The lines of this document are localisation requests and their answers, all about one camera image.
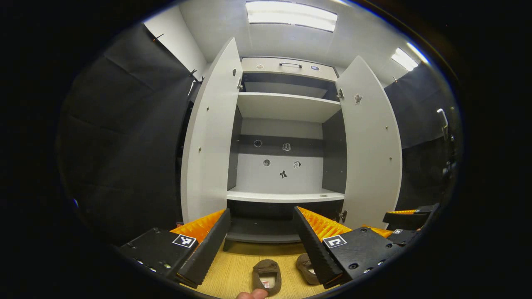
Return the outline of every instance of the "small sticker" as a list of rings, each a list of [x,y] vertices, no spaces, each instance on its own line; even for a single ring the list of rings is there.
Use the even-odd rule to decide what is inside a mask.
[[[340,246],[340,245],[347,244],[347,242],[340,235],[336,235],[336,236],[332,236],[332,237],[328,237],[328,238],[323,238],[323,242],[325,242],[325,244],[329,248],[333,248],[333,247],[337,247],[337,246]]]
[[[185,235],[179,235],[172,243],[177,244],[179,246],[186,247],[186,248],[191,248],[194,242],[196,242],[196,238],[185,236]]]

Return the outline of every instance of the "cabinet door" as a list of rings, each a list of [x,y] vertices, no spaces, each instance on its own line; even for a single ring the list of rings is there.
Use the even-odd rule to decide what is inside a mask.
[[[235,39],[207,71],[185,137],[181,207],[185,223],[226,208],[231,133],[242,66]]]
[[[402,175],[399,130],[379,80],[359,56],[336,81],[345,122],[347,180],[344,225],[385,228],[397,204]]]

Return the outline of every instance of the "orange ridged rubber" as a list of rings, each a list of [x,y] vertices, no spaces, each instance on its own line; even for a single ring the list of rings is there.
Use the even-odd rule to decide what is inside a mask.
[[[196,238],[198,244],[201,244],[216,221],[222,216],[225,210],[214,212],[210,215],[201,217],[197,220],[189,222],[183,226],[171,230],[174,234],[185,235]]]
[[[413,215],[414,212],[415,212],[415,210],[405,210],[405,211],[391,211],[391,212],[386,212],[386,213]]]
[[[301,211],[307,222],[310,224],[312,230],[314,230],[320,239],[320,242],[323,240],[323,238],[328,238],[352,231],[352,229],[349,227],[345,227],[340,223],[330,220],[329,218],[320,214],[316,214],[299,206],[297,208]]]
[[[363,225],[363,226],[364,226],[364,227],[367,227],[367,228],[369,228],[369,229],[371,229],[372,231],[378,233],[379,235],[381,235],[381,236],[383,236],[383,237],[385,237],[385,238],[389,237],[389,236],[393,233],[393,231],[391,231],[391,230],[387,230],[387,229],[381,229],[381,228],[371,227],[371,226],[369,226],[369,225]]]

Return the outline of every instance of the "slipper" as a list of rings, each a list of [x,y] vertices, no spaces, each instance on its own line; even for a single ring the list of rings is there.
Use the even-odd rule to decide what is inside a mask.
[[[273,260],[262,260],[253,267],[253,289],[261,288],[268,296],[281,290],[281,270]]]
[[[310,262],[308,254],[302,254],[297,258],[296,267],[303,274],[306,282],[311,285],[319,285],[318,277],[312,268],[312,263]]]

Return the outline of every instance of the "ceiling light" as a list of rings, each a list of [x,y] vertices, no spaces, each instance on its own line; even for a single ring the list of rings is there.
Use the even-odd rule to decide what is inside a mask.
[[[417,62],[400,48],[395,50],[395,54],[392,55],[392,60],[400,64],[409,72],[418,66]]]
[[[247,19],[254,23],[295,24],[333,32],[338,15],[314,6],[281,1],[246,2]]]
[[[427,61],[427,59],[425,58],[425,56],[423,54],[421,54],[421,52],[418,49],[416,49],[416,47],[414,47],[410,43],[406,43],[406,45],[408,46],[408,48],[410,48],[410,50],[414,51],[414,53],[419,57],[419,59],[421,59],[421,61],[423,61],[425,63],[429,63]]]

